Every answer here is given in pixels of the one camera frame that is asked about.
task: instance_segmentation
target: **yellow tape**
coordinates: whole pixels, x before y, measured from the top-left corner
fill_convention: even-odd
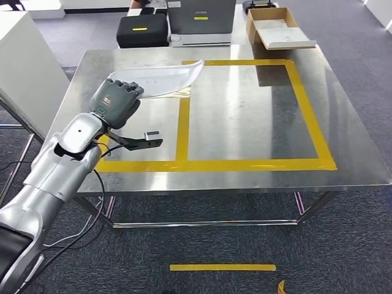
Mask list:
[[[170,265],[170,271],[276,271],[275,265]]]
[[[192,64],[198,60],[185,60],[182,64]],[[236,59],[222,60],[211,59],[205,60],[205,66],[284,66],[286,59]]]
[[[184,61],[191,64],[195,61]],[[293,61],[287,59],[239,59],[206,60],[205,66],[285,66],[298,100],[302,116],[318,158],[305,159],[247,159],[247,160],[187,160],[190,99],[180,98],[176,156],[174,161],[110,161],[100,160],[98,172],[248,172],[248,171],[294,171],[336,170],[332,156],[324,140],[317,120],[307,99]],[[100,143],[109,144],[103,136]],[[100,145],[104,152],[105,147]]]
[[[283,290],[283,288],[284,288],[284,280],[282,280],[278,284],[278,294],[286,294],[286,292]]]
[[[181,98],[177,127],[176,161],[185,162],[187,160],[187,143],[189,140],[189,113],[190,99]]]
[[[324,140],[323,133],[321,133],[294,62],[287,60],[285,62],[285,66],[317,156],[327,163],[330,170],[336,170],[336,165],[329,152],[327,143]]]

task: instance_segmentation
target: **cardboard box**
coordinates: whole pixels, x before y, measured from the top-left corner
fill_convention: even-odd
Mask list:
[[[263,43],[267,50],[314,48],[290,11],[285,7],[249,9],[246,33],[251,44]]]

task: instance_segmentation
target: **metal bar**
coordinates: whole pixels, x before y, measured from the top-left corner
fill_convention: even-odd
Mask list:
[[[30,136],[29,137],[29,140],[27,140],[27,142],[26,142],[24,148],[22,150],[22,152],[20,153],[20,156],[19,157],[19,159],[17,161],[23,161],[23,159],[26,157],[26,154],[27,154],[29,147],[30,147],[30,145],[32,142],[32,139],[34,139],[35,136],[35,135],[34,135],[34,134],[30,134]],[[11,173],[7,179],[7,182],[5,182],[5,185],[4,186],[3,190],[2,190],[2,193],[0,194],[0,205],[2,205],[2,203],[5,200],[5,196],[7,195],[7,192],[8,192],[10,187],[12,185],[12,183],[14,182],[14,179],[15,178],[16,174],[17,173],[17,171],[19,170],[20,165],[22,165],[22,164],[20,162],[18,162],[15,165],[15,167],[14,167],[11,170]]]
[[[236,225],[298,225],[295,219],[273,220],[213,220],[207,222],[143,222],[115,223],[113,228],[174,228],[174,227],[230,227]]]
[[[294,197],[295,198],[298,212],[300,215],[303,215],[305,209],[304,208],[301,194],[299,192],[294,192]]]
[[[308,220],[310,217],[315,214],[317,210],[323,208],[328,202],[335,198],[335,196],[338,195],[338,193],[339,192],[326,192],[323,194],[323,196],[317,199],[315,203],[312,204],[308,209],[305,210],[299,219],[298,219],[298,225]]]
[[[75,197],[74,201],[82,206],[83,209],[92,215],[93,217],[96,217],[100,212],[98,209],[97,209],[95,206],[94,206],[85,197]],[[98,217],[98,220],[106,225],[110,225],[111,227],[113,226],[113,223],[103,213],[100,213]]]
[[[111,218],[111,214],[113,213],[113,209],[114,208],[114,203],[116,202],[116,196],[111,196],[109,199],[108,209],[106,210],[106,217]]]
[[[0,130],[20,130],[24,129],[21,124],[0,124]]]
[[[5,99],[5,93],[2,93],[0,91],[0,106],[3,107],[5,111],[8,112],[11,116],[14,118],[16,121],[23,126],[25,129],[28,130],[30,133],[35,134],[35,139],[39,140],[40,143],[43,143],[45,140],[45,136],[41,134],[38,129],[35,129],[34,126],[29,125],[27,121],[23,119],[22,115],[20,115],[17,109],[12,105],[9,105],[6,103],[7,99]]]

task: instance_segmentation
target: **white wall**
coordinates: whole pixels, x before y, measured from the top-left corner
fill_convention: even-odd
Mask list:
[[[131,0],[60,0],[63,9],[129,7]]]
[[[392,20],[392,0],[368,0],[365,3],[384,28]]]

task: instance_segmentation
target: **black box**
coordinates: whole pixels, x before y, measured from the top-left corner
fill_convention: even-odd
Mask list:
[[[168,20],[164,14],[123,17],[117,30],[120,48],[166,47]]]

